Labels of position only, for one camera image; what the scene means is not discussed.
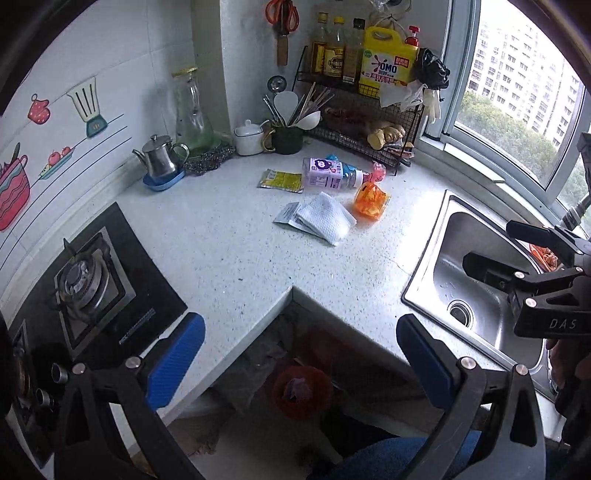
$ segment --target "sink drain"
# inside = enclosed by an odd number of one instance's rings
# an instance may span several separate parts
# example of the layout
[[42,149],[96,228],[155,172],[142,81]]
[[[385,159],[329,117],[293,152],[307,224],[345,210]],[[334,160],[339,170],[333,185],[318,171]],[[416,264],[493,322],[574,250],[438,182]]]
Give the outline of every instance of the sink drain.
[[464,327],[472,328],[474,314],[470,306],[463,300],[454,300],[447,306],[447,311]]

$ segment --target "kitchen counter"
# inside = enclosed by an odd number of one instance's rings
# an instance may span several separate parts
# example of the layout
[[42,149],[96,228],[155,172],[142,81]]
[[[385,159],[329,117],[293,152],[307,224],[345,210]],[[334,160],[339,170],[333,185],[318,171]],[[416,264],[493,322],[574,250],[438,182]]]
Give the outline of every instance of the kitchen counter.
[[[306,202],[317,192],[257,188],[262,172],[267,168],[299,172],[304,157],[323,158],[331,153],[346,163],[371,168],[352,153],[312,141],[288,157],[234,158],[216,171],[186,177],[161,193],[147,190],[138,181],[115,198],[189,311],[199,313],[206,322],[201,350],[170,405],[159,411],[165,423],[195,400],[292,299],[311,309],[322,307],[408,369],[395,326],[400,316],[415,312],[402,303],[401,295],[429,239],[444,192],[452,189],[475,207],[487,207],[415,164],[401,167],[397,176],[389,173],[381,183],[392,195],[382,219],[361,219],[338,247],[274,224],[287,203]],[[350,190],[336,198],[351,210],[354,196]],[[484,368],[500,369],[439,324],[416,315],[455,355],[470,355]],[[551,402],[538,398],[544,432],[556,438],[560,416]],[[124,431],[124,441],[134,444],[129,429]]]

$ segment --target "apartment building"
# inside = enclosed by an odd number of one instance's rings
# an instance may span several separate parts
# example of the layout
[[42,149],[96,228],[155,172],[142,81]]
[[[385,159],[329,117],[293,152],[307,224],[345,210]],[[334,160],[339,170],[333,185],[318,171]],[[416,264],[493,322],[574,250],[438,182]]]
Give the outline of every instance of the apartment building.
[[467,91],[488,97],[558,149],[583,86],[554,44],[524,15],[480,25]]

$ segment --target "gas stove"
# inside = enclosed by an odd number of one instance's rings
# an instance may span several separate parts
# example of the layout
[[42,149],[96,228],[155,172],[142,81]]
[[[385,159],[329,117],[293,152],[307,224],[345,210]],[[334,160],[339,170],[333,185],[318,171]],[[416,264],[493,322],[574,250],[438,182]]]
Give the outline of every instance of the gas stove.
[[13,405],[39,466],[72,366],[114,368],[142,354],[186,308],[116,203],[64,239],[9,328],[23,381]]

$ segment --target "window frame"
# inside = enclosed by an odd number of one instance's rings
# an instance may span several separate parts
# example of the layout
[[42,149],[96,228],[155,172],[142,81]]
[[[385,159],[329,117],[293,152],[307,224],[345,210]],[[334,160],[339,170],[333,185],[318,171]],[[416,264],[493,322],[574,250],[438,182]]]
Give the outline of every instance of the window frame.
[[558,200],[566,181],[571,175],[579,157],[577,140],[586,126],[591,123],[591,95],[584,86],[577,92],[577,101],[569,119],[560,148],[554,173],[546,186],[534,180],[511,156],[486,139],[470,135],[455,127],[468,77],[472,71],[480,23],[480,0],[453,0],[449,21],[444,61],[452,72],[449,89],[441,103],[441,119],[426,125],[427,137],[442,143],[449,143],[479,160],[499,174],[505,183],[517,191],[541,212],[552,213],[561,218],[566,208]]

